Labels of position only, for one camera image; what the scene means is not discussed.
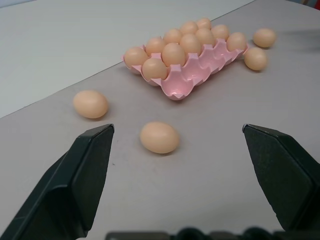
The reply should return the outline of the tan egg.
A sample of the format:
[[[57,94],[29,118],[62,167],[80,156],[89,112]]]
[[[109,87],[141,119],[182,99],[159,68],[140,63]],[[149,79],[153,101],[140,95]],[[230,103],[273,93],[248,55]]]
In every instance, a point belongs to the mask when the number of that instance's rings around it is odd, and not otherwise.
[[[244,54],[245,65],[254,71],[262,71],[268,64],[268,58],[264,50],[252,47]]]
[[[198,56],[201,54],[202,46],[199,39],[191,33],[185,34],[180,39],[179,45],[186,54],[193,53]]]
[[[73,98],[73,106],[80,116],[88,119],[98,119],[109,110],[107,98],[95,90],[78,92]]]
[[[199,29],[209,29],[209,30],[211,30],[211,28],[212,28],[211,21],[210,21],[210,19],[207,18],[207,17],[204,17],[204,18],[199,19],[199,20],[196,22],[196,24],[197,24],[197,27],[198,27]]]
[[[140,47],[132,47],[124,54],[124,62],[129,68],[132,66],[141,66],[148,59],[147,53]]]
[[[142,65],[142,75],[146,80],[162,79],[165,80],[168,76],[167,67],[158,58],[149,58]]]
[[[179,44],[182,36],[183,34],[179,29],[173,28],[164,34],[163,40],[166,44],[169,44],[169,43]]]
[[[139,134],[141,144],[156,154],[173,152],[180,144],[180,135],[171,125],[152,121],[143,126]]]
[[[148,40],[145,45],[145,51],[148,56],[151,56],[153,53],[161,53],[166,46],[165,41],[159,37],[153,37]]]
[[[262,48],[269,48],[274,45],[277,39],[276,32],[270,28],[260,28],[253,34],[253,42]]]
[[[212,45],[216,44],[216,38],[210,29],[200,28],[196,31],[195,36],[199,40],[201,45]]]
[[[183,35],[186,34],[195,34],[198,31],[198,25],[196,22],[194,21],[188,21],[185,22],[181,27],[180,27],[180,31]]]
[[[216,39],[227,41],[229,38],[229,28],[225,24],[218,24],[211,28],[211,32]]]
[[[169,67],[170,65],[180,65],[183,67],[186,63],[186,55],[184,49],[178,43],[168,43],[161,53],[163,63]]]
[[[247,40],[245,35],[242,32],[232,33],[226,41],[226,47],[229,52],[235,50],[245,50],[247,48]]]

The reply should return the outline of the pink plastic egg tray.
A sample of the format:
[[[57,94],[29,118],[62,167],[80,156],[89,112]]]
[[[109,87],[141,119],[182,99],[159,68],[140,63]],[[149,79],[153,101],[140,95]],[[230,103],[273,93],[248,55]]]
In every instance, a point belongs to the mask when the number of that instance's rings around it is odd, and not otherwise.
[[[211,75],[244,55],[248,49],[247,45],[244,50],[228,51],[226,41],[218,39],[215,46],[203,45],[200,56],[189,53],[184,66],[171,65],[165,80],[152,78],[145,81],[151,86],[161,87],[162,92],[169,99],[179,101],[186,98],[194,87],[201,85]]]

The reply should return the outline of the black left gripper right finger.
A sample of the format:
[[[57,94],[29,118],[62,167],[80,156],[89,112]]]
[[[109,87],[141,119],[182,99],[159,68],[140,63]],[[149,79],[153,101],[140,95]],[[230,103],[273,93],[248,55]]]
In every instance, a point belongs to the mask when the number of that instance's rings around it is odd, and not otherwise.
[[[285,231],[320,231],[320,163],[292,136],[242,128],[258,183]]]

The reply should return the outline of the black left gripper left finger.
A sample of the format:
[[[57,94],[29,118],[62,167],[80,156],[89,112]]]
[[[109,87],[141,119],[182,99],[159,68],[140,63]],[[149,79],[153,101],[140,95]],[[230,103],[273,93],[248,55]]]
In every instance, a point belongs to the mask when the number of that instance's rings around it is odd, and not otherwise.
[[[0,240],[77,240],[92,229],[105,186],[114,125],[79,135],[41,177]]]

